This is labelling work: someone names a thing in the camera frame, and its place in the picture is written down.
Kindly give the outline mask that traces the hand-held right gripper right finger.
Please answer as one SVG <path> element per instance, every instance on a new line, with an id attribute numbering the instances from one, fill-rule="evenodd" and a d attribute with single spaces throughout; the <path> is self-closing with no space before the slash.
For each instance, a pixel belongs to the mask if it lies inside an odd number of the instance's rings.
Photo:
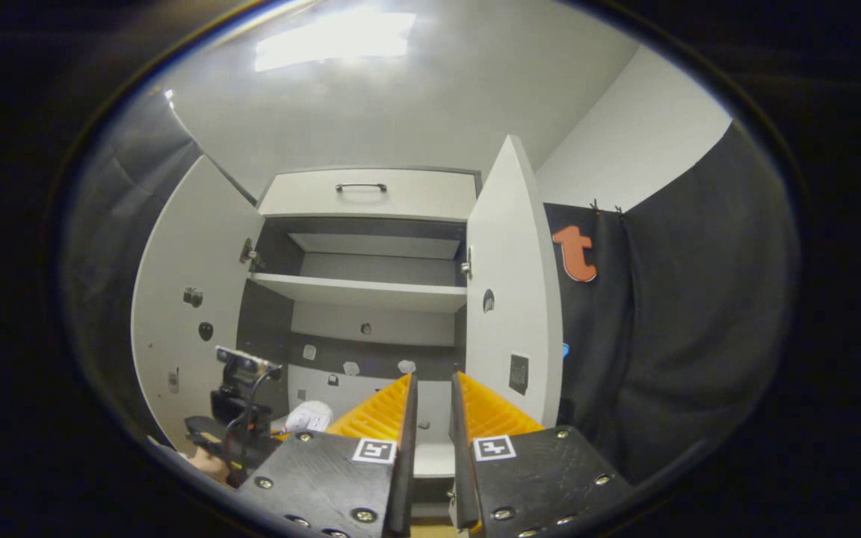
<path id="1" fill-rule="evenodd" d="M 571 426 L 544 427 L 455 372 L 451 520 L 461 537 L 550 537 L 607 518 L 631 484 Z"/>

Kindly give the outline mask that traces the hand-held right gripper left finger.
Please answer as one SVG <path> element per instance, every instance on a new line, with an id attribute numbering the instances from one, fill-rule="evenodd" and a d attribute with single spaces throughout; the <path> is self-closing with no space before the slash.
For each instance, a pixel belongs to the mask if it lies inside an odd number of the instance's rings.
<path id="1" fill-rule="evenodd" d="M 325 431 L 291 433 L 237 494 L 269 522 L 327 537 L 409 537 L 418 402 L 406 374 Z"/>

